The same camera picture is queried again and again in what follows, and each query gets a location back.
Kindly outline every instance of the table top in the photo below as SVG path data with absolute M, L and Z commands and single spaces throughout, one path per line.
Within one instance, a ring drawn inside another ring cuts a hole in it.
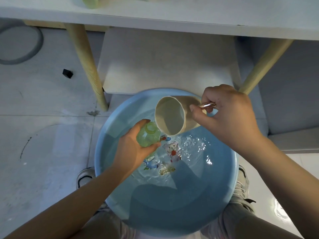
M 319 40 L 319 0 L 0 0 L 0 17 Z

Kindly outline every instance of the metal handle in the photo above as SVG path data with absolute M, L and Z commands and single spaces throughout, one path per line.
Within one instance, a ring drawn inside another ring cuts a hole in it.
M 207 108 L 213 108 L 217 106 L 214 102 L 206 102 L 204 104 L 199 105 L 199 108 L 201 108 L 202 110 L 205 110 Z

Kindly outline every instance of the person's right hand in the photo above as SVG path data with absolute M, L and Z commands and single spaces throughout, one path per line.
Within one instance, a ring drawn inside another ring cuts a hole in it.
M 191 105 L 193 119 L 220 141 L 238 153 L 260 141 L 263 137 L 258 129 L 257 121 L 249 97 L 236 91 L 232 86 L 220 85 L 207 87 L 202 96 L 202 103 L 215 102 L 218 112 L 208 117 L 202 110 Z

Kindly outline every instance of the blue plastic basin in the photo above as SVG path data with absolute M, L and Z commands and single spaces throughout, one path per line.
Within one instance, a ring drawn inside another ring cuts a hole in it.
M 187 91 L 160 88 L 142 91 L 122 103 L 101 129 L 95 149 L 96 176 L 112 164 L 118 139 L 142 113 L 154 110 L 163 96 L 178 95 L 195 96 Z M 172 177 L 174 188 L 141 184 L 131 175 L 106 199 L 129 226 L 151 236 L 178 237 L 201 229 L 228 204 L 238 174 L 234 151 L 201 126 L 189 132 L 209 141 L 196 163 L 195 169 L 200 173 L 195 174 L 194 168 L 181 160 L 176 162 L 176 171 L 165 175 Z

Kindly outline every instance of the green plastic bottle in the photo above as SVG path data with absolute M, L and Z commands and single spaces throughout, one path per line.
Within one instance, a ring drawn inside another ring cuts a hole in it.
M 142 147 L 148 147 L 154 143 L 157 143 L 160 141 L 160 130 L 157 128 L 155 122 L 149 122 L 146 123 L 141 130 L 139 131 L 138 135 L 136 136 L 136 140 L 138 141 L 138 144 Z M 146 160 L 149 160 L 151 157 L 153 157 L 155 154 L 150 154 Z

